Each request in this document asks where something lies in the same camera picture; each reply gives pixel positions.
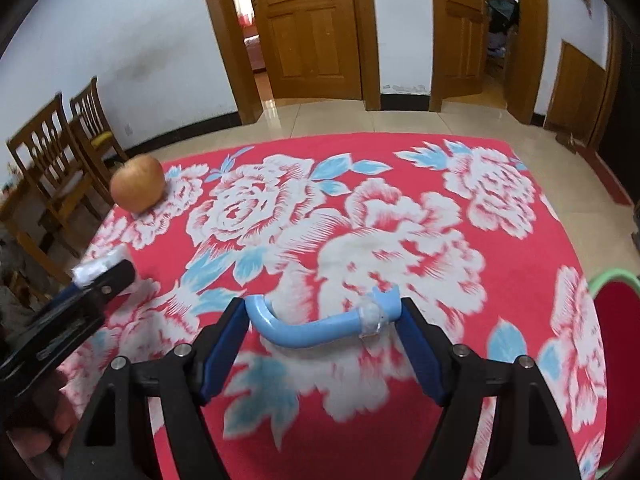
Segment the person's left hand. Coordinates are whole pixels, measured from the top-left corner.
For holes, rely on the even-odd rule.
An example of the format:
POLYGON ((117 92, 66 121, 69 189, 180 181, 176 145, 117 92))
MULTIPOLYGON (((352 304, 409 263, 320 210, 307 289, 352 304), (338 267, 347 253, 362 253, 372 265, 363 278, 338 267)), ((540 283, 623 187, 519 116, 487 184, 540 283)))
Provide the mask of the person's left hand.
POLYGON ((61 458, 67 456, 78 417, 73 403, 62 391, 66 382, 66 375, 54 370, 35 392, 30 406, 34 414, 22 411, 9 430, 14 448, 23 460, 31 460, 49 448, 61 458))

